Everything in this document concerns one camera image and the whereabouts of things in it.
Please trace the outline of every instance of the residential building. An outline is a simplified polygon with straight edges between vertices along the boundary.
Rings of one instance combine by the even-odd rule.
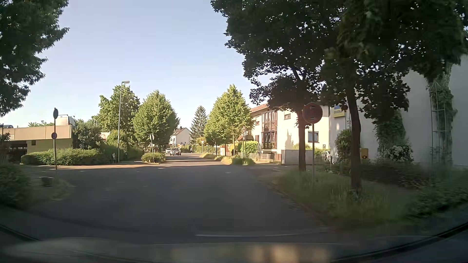
[[[57,149],[73,146],[72,131],[75,120],[72,117],[60,116],[56,120]],[[52,133],[54,126],[39,126],[26,128],[3,129],[10,134],[9,145],[12,149],[26,150],[27,153],[41,152],[53,149]]]
[[[450,92],[453,95],[452,107],[458,110],[451,124],[451,134],[448,134],[448,143],[451,144],[453,165],[458,167],[468,167],[468,115],[464,113],[466,98],[468,98],[468,56],[461,58],[460,65],[453,65],[448,83]],[[402,110],[403,126],[406,131],[408,143],[413,150],[415,162],[430,164],[434,160],[432,149],[442,147],[444,141],[444,130],[446,127],[437,127],[436,111],[434,103],[431,103],[431,96],[428,90],[427,80],[418,73],[410,71],[403,81],[408,84],[410,91],[407,94],[409,101],[408,111]],[[379,144],[375,136],[375,125],[372,119],[364,117],[364,113],[359,112],[361,122],[361,147],[369,149],[369,159],[377,159]],[[344,128],[350,127],[349,112],[344,113],[336,110],[335,116],[330,118],[331,134],[331,154],[336,156],[335,139],[337,134]]]
[[[322,119],[305,131],[306,144],[316,148],[329,148],[329,107],[322,106]],[[281,153],[281,150],[294,149],[299,143],[297,114],[288,110],[271,110],[262,104],[250,110],[254,128],[250,134],[260,143],[261,153]]]
[[[182,126],[179,127],[179,129],[175,130],[174,133],[171,135],[171,138],[169,140],[169,145],[170,146],[176,146],[176,145],[188,145],[190,143],[191,137],[190,137],[190,130],[187,128],[182,128]]]

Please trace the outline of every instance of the red round sign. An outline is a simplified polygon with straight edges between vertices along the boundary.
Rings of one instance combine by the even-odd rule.
[[[302,116],[308,124],[315,124],[321,120],[323,110],[319,104],[311,102],[302,109]]]

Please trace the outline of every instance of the climbing plant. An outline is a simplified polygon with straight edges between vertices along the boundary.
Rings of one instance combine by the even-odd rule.
[[[377,142],[379,143],[378,152],[381,159],[400,161],[401,158],[397,158],[396,160],[396,155],[390,154],[390,152],[395,149],[394,146],[398,146],[403,149],[408,149],[408,151],[404,151],[404,159],[407,161],[412,160],[412,151],[406,139],[406,130],[403,125],[401,111],[395,111],[393,117],[388,121],[377,122],[374,130]]]
[[[431,95],[432,109],[435,113],[438,132],[437,140],[440,143],[432,147],[432,156],[438,156],[442,163],[452,163],[452,122],[457,114],[453,108],[453,95],[449,88],[451,65],[446,67],[446,71],[440,74],[433,82],[429,83],[429,93]]]

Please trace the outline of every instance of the hedge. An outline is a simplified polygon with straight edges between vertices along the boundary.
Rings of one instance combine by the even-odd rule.
[[[31,195],[30,177],[17,165],[0,164],[0,204],[23,206]]]
[[[54,165],[53,150],[45,152],[29,153],[21,156],[23,164],[35,165]],[[91,149],[58,149],[57,164],[58,165],[95,165],[111,163],[112,159],[109,156],[101,153],[99,150]]]
[[[153,153],[145,153],[141,156],[141,160],[144,162],[150,163],[161,163],[166,160],[165,153],[154,153],[154,162],[153,162]]]

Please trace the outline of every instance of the sky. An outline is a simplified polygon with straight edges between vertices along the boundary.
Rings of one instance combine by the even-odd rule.
[[[48,59],[45,77],[0,123],[51,122],[54,107],[87,120],[99,112],[99,95],[109,98],[123,80],[141,102],[156,89],[164,93],[183,127],[199,105],[208,114],[230,84],[254,106],[244,58],[224,45],[226,19],[209,0],[70,0],[59,24],[70,30],[40,54]]]

